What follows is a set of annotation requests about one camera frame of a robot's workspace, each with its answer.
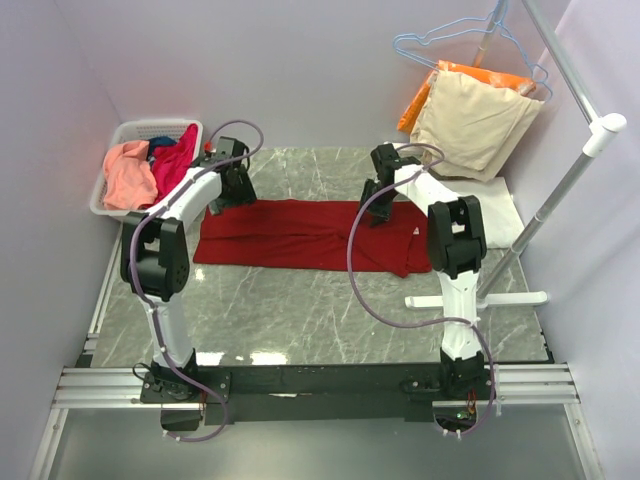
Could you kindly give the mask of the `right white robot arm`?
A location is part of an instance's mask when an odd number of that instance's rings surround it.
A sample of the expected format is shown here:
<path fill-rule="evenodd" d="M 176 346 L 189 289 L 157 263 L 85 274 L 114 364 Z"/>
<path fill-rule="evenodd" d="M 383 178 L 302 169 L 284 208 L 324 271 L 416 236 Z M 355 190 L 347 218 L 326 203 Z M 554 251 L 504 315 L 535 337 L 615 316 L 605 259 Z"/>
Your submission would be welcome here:
<path fill-rule="evenodd" d="M 477 286 L 482 260 L 487 253 L 482 210 L 474 196 L 460 196 L 428 173 L 414 157 L 402 157 L 386 143 L 371 151 L 375 180 L 363 187 L 360 206 L 347 243 L 347 269 L 355 286 L 352 249 L 357 227 L 364 215 L 377 227 L 391 219 L 393 201 L 406 197 L 426 219 L 426 254 L 442 292 L 444 326 L 440 348 L 439 388 L 444 395 L 460 399 L 485 381 L 488 357 L 477 328 Z"/>

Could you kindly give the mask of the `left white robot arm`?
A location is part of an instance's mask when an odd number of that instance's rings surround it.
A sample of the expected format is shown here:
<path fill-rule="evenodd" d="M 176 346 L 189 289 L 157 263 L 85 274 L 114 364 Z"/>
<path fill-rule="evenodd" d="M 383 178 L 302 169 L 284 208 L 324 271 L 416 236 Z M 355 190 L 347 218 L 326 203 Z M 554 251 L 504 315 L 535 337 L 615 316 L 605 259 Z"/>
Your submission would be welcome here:
<path fill-rule="evenodd" d="M 186 402 L 199 392 L 196 352 L 181 298 L 191 265 L 186 231 L 207 207 L 220 212 L 256 201 L 248 175 L 252 153 L 240 140 L 222 136 L 156 206 L 125 216 L 120 275 L 143 305 L 153 338 L 145 395 Z"/>

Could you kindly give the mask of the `dark red t-shirt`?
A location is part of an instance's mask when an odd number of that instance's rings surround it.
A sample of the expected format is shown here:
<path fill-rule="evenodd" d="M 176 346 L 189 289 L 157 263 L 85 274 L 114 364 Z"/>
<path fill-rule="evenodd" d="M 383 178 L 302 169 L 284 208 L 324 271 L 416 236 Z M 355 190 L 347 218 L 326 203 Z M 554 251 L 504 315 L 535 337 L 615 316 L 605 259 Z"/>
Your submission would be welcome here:
<path fill-rule="evenodd" d="M 197 264 L 345 271 L 356 201 L 258 200 L 220 215 L 207 212 Z M 400 278 L 428 273 L 427 218 L 410 202 L 393 205 L 391 220 L 373 226 L 365 214 L 353 244 L 355 272 Z"/>

